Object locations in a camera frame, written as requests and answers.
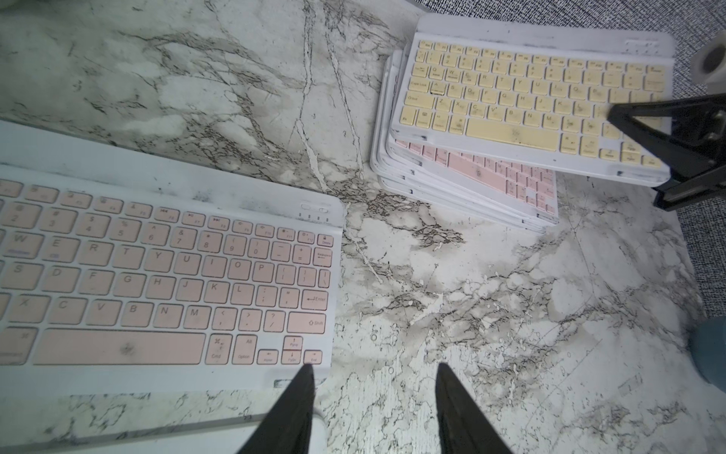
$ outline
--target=black metal stand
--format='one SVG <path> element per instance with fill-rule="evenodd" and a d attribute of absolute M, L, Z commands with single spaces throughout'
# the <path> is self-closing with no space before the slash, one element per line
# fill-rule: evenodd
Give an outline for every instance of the black metal stand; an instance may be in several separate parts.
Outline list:
<path fill-rule="evenodd" d="M 635 117 L 672 117 L 670 135 Z M 615 104 L 608 121 L 671 168 L 654 188 L 653 205 L 675 210 L 707 198 L 726 198 L 726 94 L 678 101 Z"/>

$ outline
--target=keycap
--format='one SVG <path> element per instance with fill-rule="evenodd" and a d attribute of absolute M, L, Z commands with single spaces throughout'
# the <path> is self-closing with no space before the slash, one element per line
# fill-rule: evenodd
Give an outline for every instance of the keycap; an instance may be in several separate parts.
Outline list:
<path fill-rule="evenodd" d="M 33 364 L 199 364 L 204 341 L 202 333 L 47 329 Z"/>

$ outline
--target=marble pattern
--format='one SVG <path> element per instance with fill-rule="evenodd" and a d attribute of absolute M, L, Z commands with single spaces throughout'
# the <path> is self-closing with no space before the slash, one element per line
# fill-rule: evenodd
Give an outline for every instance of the marble pattern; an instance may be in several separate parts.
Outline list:
<path fill-rule="evenodd" d="M 560 174 L 560 224 L 512 230 L 380 189 L 367 167 L 403 1 L 21 1 L 0 12 L 0 116 L 337 195 L 348 205 L 332 453 L 439 452 L 448 362 L 517 453 L 706 453 L 726 394 L 675 214 Z M 2 445 L 263 413 L 280 390 L 0 401 Z"/>

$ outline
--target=function key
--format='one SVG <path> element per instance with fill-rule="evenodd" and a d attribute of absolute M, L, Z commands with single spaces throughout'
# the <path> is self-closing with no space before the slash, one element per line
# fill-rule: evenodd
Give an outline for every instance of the function key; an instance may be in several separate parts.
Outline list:
<path fill-rule="evenodd" d="M 187 211 L 184 216 L 181 217 L 181 223 L 184 225 L 193 225 L 195 227 L 204 227 L 204 220 L 207 216 L 201 213 L 192 213 Z"/>
<path fill-rule="evenodd" d="M 255 227 L 255 235 L 272 238 L 274 236 L 274 227 L 267 224 L 257 224 L 257 227 Z"/>
<path fill-rule="evenodd" d="M 66 191 L 60 197 L 60 204 L 65 206 L 72 206 L 73 208 L 86 209 L 91 206 L 91 197 L 88 194 L 82 194 L 80 192 Z"/>
<path fill-rule="evenodd" d="M 131 202 L 126 207 L 126 216 L 142 217 L 149 219 L 151 217 L 152 210 L 153 207 L 151 205 L 147 205 L 145 203 Z"/>
<path fill-rule="evenodd" d="M 330 235 L 318 235 L 318 246 L 325 246 L 327 248 L 332 248 L 333 237 Z"/>
<path fill-rule="evenodd" d="M 58 193 L 59 190 L 53 189 L 52 187 L 32 185 L 28 193 L 25 194 L 25 199 L 35 202 L 55 203 L 55 199 L 58 198 Z"/>
<path fill-rule="evenodd" d="M 99 197 L 93 206 L 96 211 L 103 211 L 104 213 L 119 214 L 123 208 L 123 200 L 117 198 Z"/>
<path fill-rule="evenodd" d="M 209 228 L 215 230 L 227 230 L 229 229 L 229 219 L 226 217 L 210 216 Z"/>
<path fill-rule="evenodd" d="M 249 235 L 252 233 L 252 222 L 234 221 L 232 223 L 232 231 L 234 233 L 242 233 L 244 235 Z"/>
<path fill-rule="evenodd" d="M 176 222 L 179 221 L 179 210 L 175 210 L 173 208 L 164 208 L 160 206 L 156 209 L 156 214 L 154 215 L 154 219 L 157 221 L 164 221 L 164 222 Z"/>
<path fill-rule="evenodd" d="M 295 230 L 280 227 L 279 229 L 277 229 L 277 239 L 285 241 L 295 241 Z"/>
<path fill-rule="evenodd" d="M 8 179 L 0 179 L 0 195 L 5 197 L 17 197 L 23 189 L 23 184 L 11 182 Z"/>
<path fill-rule="evenodd" d="M 313 232 L 298 232 L 298 241 L 305 244 L 315 243 L 315 234 Z"/>

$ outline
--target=blue object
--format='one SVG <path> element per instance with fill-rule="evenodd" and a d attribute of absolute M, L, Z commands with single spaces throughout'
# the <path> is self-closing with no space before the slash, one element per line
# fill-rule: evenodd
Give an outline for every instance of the blue object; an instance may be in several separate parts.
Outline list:
<path fill-rule="evenodd" d="M 726 317 L 709 319 L 696 329 L 690 354 L 701 375 L 726 392 Z"/>

